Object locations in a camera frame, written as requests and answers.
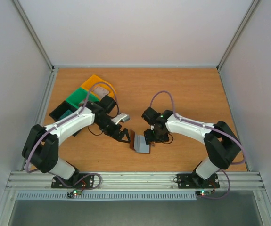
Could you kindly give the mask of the brown leather card holder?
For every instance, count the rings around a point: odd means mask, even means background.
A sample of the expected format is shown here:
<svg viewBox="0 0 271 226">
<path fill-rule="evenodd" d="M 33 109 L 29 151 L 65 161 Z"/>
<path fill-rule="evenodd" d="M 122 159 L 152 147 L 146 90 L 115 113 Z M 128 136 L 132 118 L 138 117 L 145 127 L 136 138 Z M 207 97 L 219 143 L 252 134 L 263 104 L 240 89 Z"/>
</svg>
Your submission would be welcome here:
<svg viewBox="0 0 271 226">
<path fill-rule="evenodd" d="M 150 154 L 151 147 L 155 146 L 152 142 L 149 145 L 146 144 L 145 137 L 143 135 L 138 135 L 134 130 L 130 130 L 129 148 L 138 154 Z"/>
</svg>

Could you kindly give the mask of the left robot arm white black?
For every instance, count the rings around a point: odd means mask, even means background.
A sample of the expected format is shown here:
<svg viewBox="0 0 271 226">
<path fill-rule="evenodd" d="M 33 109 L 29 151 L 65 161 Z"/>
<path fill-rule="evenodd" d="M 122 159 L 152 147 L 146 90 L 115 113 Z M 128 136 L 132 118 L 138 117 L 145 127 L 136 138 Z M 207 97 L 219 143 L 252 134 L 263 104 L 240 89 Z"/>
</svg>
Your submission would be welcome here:
<svg viewBox="0 0 271 226">
<path fill-rule="evenodd" d="M 98 125 L 100 131 L 118 142 L 130 143 L 127 129 L 121 123 L 129 120 L 129 115 L 118 113 L 116 117 L 109 113 L 117 105 L 109 96 L 100 101 L 87 101 L 67 117 L 47 126 L 34 125 L 22 150 L 26 164 L 32 164 L 42 173 L 50 173 L 66 187 L 75 187 L 84 175 L 70 163 L 59 157 L 60 145 L 69 137 L 92 124 Z"/>
</svg>

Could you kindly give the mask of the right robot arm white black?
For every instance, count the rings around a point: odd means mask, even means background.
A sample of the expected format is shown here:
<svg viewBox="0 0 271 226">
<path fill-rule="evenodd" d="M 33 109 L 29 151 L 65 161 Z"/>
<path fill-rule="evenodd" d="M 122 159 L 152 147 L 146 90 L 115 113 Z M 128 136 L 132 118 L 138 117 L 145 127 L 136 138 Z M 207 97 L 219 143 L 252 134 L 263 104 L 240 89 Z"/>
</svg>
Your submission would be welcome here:
<svg viewBox="0 0 271 226">
<path fill-rule="evenodd" d="M 142 119 L 151 128 L 144 131 L 146 144 L 166 143 L 173 134 L 180 134 L 205 145 L 207 158 L 199 163 L 192 173 L 178 175 L 179 187 L 207 188 L 215 183 L 218 170 L 226 170 L 240 152 L 240 142 L 230 127 L 223 121 L 215 124 L 185 118 L 171 110 L 163 113 L 148 107 Z"/>
</svg>

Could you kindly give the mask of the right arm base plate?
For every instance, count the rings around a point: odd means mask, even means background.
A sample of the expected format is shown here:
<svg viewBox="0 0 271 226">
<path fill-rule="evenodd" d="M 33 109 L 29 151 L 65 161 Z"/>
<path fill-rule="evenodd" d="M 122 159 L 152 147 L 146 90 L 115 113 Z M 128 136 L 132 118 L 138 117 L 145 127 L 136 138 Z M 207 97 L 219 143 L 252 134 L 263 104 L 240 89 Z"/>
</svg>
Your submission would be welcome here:
<svg viewBox="0 0 271 226">
<path fill-rule="evenodd" d="M 202 179 L 194 173 L 179 173 L 173 179 L 179 189 L 217 189 L 220 188 L 219 179 L 216 173 L 209 179 Z"/>
</svg>

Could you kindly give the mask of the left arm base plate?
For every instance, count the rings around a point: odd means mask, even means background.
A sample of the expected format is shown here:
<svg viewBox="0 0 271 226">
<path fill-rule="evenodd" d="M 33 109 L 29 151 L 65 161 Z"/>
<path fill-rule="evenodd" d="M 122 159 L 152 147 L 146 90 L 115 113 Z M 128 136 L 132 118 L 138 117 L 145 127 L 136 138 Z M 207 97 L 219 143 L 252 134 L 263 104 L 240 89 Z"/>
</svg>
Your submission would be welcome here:
<svg viewBox="0 0 271 226">
<path fill-rule="evenodd" d="M 89 189 L 93 188 L 95 176 L 89 173 L 74 173 L 69 179 L 54 176 L 51 182 L 53 189 Z"/>
</svg>

